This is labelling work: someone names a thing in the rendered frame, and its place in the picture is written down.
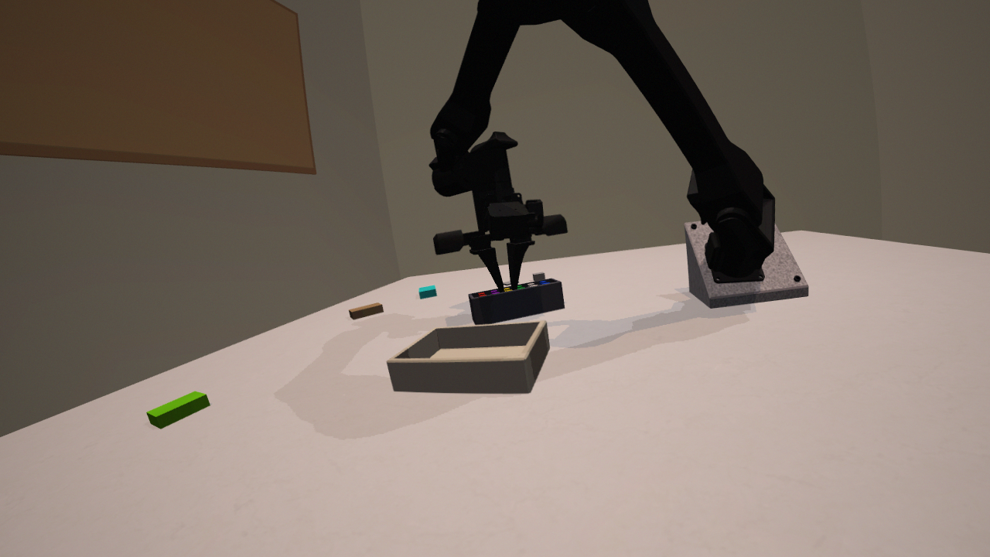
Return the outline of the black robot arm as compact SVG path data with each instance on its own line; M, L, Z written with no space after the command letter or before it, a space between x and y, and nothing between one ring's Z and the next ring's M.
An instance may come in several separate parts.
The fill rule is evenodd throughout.
M562 20L615 56L686 156L693 169L688 201L714 231L705 244L714 282L764 281L763 262L774 251L775 197L752 158L725 136L648 0L480 0L477 10L455 88L431 127L436 157L429 166L437 193L452 196L510 181L506 149L517 141L493 132L473 143L487 129L490 93L517 30ZM492 240L524 239L542 220L541 200L523 204L520 193L506 201L486 195L483 231Z

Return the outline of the brown rectangular block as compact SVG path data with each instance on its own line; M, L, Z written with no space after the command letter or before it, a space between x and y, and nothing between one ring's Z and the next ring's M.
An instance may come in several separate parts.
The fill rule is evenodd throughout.
M371 306L351 308L349 309L349 313L352 320L359 320L360 318L367 317L368 315L384 313L384 310L382 304L376 302L371 304Z

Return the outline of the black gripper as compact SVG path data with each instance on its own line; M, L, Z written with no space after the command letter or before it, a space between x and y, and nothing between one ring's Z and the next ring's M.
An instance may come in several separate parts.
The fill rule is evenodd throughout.
M512 186L510 181L486 183L483 186L473 187L475 217L478 230L480 231L461 233L461 230L459 230L436 234L434 236L435 253L437 255L450 253L451 251L460 251L463 246L468 244L471 247L469 250L470 253L478 255L486 268L489 269L493 281L495 281L500 292L504 292L504 283L497 263L496 249L491 247L491 242L494 240L491 239L490 234L485 235L487 231L483 231L483 211L486 203L486 195L496 194L497 201L506 201L510 200L512 193L515 193L515 187ZM542 227L529 227L529 237L525 237L524 239L510 237L510 242L507 243L507 249L510 287L512 290L517 289L517 281L519 281L524 252L529 249L530 244L535 244L535 241L531 239L533 234L554 236L566 233L567 226L565 218L560 214L555 214L544 216Z

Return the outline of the green rectangular block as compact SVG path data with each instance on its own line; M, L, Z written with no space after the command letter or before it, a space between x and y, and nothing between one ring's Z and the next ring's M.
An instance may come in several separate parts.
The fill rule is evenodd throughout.
M194 391L182 398L180 396L175 401L164 403L164 405L160 405L160 408L149 410L146 415L152 425L164 428L189 415L194 415L195 412L203 408L209 408L210 405L206 394Z

